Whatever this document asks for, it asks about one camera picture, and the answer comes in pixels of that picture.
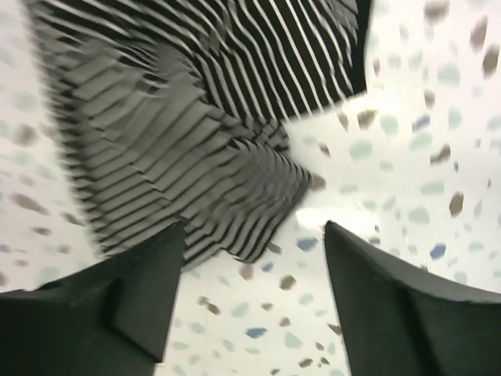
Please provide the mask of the striped black white tank top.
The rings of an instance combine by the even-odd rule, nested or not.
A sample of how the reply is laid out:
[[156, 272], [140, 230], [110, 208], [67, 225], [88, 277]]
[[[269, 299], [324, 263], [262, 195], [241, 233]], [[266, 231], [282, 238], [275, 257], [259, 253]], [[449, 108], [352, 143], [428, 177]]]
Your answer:
[[27, 1], [74, 194], [106, 254], [173, 222], [256, 262], [312, 174], [285, 121], [366, 90], [370, 1]]

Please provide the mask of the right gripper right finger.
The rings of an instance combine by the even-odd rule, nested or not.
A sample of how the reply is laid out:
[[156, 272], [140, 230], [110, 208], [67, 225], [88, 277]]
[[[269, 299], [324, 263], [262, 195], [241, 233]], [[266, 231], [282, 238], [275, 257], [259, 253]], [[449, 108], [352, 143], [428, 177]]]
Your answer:
[[325, 225], [330, 284], [351, 374], [500, 373], [500, 295], [439, 277]]

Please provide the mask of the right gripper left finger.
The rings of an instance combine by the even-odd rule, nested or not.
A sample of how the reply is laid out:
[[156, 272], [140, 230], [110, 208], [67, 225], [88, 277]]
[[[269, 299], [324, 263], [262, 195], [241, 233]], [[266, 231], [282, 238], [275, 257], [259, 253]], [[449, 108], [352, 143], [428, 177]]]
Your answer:
[[1, 296], [7, 376], [140, 376], [162, 362], [186, 249], [180, 223], [36, 290]]

